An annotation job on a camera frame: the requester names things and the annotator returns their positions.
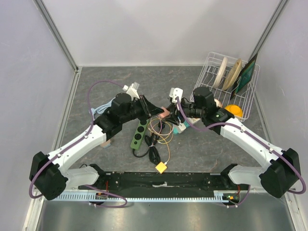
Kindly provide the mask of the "pink cube socket adapter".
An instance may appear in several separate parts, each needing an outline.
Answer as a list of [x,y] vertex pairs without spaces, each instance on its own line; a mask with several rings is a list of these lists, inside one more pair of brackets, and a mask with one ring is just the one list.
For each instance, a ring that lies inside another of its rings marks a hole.
[[100,144],[100,146],[102,147],[102,148],[107,148],[107,147],[109,147],[111,145],[111,140],[107,140],[107,141],[105,141],[105,142],[103,142],[103,143],[101,143]]

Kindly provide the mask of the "white cube socket adapter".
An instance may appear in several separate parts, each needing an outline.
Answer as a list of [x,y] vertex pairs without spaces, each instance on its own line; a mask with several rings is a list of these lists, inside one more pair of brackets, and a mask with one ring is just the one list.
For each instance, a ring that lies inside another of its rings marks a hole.
[[196,124],[200,119],[199,118],[187,118],[186,124],[190,125],[194,125]]

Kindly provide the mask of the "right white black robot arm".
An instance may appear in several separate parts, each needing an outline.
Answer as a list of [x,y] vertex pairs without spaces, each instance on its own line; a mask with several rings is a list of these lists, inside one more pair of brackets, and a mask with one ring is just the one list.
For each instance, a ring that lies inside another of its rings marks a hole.
[[186,121],[197,131],[214,131],[232,141],[253,157],[258,167],[232,164],[220,177],[221,186],[232,189],[239,184],[263,188],[270,195],[281,198],[286,192],[304,194],[306,183],[301,176],[298,153],[289,148],[283,150],[249,128],[227,109],[217,106],[208,87],[193,90],[193,101],[182,98],[183,90],[171,88],[169,93],[169,118],[175,125]]

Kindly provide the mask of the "pink usb charger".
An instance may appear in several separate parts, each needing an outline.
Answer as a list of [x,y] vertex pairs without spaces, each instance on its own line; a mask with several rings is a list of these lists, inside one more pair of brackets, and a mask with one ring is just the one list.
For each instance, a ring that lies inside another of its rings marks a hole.
[[159,114],[159,117],[161,119],[163,119],[163,118],[167,117],[168,115],[170,115],[170,112],[166,108],[162,107],[162,109],[163,109],[163,112],[161,114]]

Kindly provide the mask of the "white square plug adapter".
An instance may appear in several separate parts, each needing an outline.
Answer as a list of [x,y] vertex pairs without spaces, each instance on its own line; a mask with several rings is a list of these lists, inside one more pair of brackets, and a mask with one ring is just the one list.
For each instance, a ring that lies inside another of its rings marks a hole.
[[185,126],[184,123],[180,123],[180,124],[178,125],[179,133],[182,133],[185,129],[186,129],[186,126]]

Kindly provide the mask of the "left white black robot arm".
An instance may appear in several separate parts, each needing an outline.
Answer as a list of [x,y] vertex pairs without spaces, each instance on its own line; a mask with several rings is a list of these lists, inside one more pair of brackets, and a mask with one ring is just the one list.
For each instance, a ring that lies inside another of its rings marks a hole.
[[79,136],[48,154],[34,155],[30,170],[29,196],[33,199],[33,188],[37,188],[47,200],[53,200],[63,191],[81,185],[101,189],[105,176],[97,167],[72,169],[71,166],[86,153],[110,140],[122,130],[123,124],[138,119],[145,121],[163,113],[163,109],[150,103],[145,96],[132,98],[119,93],[103,114],[91,121],[90,126]]

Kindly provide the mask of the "teal triangular power strip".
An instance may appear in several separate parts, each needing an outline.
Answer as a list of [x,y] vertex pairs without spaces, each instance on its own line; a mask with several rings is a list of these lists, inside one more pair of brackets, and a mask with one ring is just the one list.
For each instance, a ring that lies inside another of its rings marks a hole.
[[184,124],[174,125],[173,126],[173,133],[174,134],[181,134],[186,129]]

